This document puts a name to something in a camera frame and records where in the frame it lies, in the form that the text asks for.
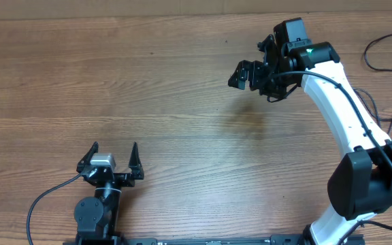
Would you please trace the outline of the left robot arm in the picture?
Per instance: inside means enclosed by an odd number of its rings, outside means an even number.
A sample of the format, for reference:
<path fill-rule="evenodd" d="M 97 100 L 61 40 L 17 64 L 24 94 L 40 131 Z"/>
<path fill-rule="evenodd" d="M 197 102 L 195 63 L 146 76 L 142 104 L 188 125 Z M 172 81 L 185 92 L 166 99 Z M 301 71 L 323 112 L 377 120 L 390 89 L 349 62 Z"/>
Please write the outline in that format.
<path fill-rule="evenodd" d="M 116 232 L 116 224 L 122 189 L 144 179 L 138 145 L 133 144 L 129 173 L 116 173 L 113 154 L 98 150 L 95 142 L 76 167 L 84 181 L 95 187 L 94 195 L 81 199 L 74 208 L 76 244 L 127 244 L 124 235 Z"/>

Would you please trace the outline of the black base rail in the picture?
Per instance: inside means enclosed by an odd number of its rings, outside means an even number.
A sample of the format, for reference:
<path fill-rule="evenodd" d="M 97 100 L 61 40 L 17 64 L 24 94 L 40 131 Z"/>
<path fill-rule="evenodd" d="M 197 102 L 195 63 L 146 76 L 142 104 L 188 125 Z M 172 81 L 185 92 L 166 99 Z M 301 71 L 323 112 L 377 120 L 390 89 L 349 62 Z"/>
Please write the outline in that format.
<path fill-rule="evenodd" d="M 117 245 L 312 245 L 299 234 L 271 235 L 266 238 L 227 238 L 227 239 L 187 239 L 187 240 L 157 240 L 155 238 L 82 241 L 76 238 L 74 242 L 63 242 L 63 245 L 76 244 L 117 244 Z"/>

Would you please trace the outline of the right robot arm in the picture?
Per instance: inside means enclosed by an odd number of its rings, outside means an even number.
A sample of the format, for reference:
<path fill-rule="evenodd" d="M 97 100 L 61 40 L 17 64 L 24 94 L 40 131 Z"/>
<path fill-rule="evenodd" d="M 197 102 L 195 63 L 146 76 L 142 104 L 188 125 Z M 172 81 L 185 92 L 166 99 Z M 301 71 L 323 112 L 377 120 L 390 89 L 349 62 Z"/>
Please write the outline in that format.
<path fill-rule="evenodd" d="M 341 161 L 327 183 L 329 207 L 301 234 L 271 235 L 270 244 L 363 244 L 356 230 L 392 206 L 392 140 L 368 114 L 346 78 L 338 53 L 313 43 L 301 18 L 281 22 L 257 45 L 262 61 L 241 61 L 228 81 L 269 102 L 296 88 L 315 102 L 338 145 Z"/>

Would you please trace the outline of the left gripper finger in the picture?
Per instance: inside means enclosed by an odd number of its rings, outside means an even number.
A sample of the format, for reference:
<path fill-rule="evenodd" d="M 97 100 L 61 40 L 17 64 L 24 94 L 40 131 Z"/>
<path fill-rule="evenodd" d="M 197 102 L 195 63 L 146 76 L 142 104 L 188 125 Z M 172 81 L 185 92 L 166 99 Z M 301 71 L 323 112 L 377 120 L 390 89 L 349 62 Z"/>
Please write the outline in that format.
<path fill-rule="evenodd" d="M 133 148 L 131 151 L 131 156 L 129 159 L 129 168 L 131 169 L 131 174 L 133 177 L 143 177 L 144 176 L 144 169 L 142 167 L 138 145 L 136 142 L 133 143 Z"/>
<path fill-rule="evenodd" d="M 99 144 L 98 142 L 94 142 L 89 151 L 81 158 L 81 160 L 77 163 L 76 171 L 82 172 L 84 168 L 90 164 L 90 161 L 94 154 L 98 153 Z"/>

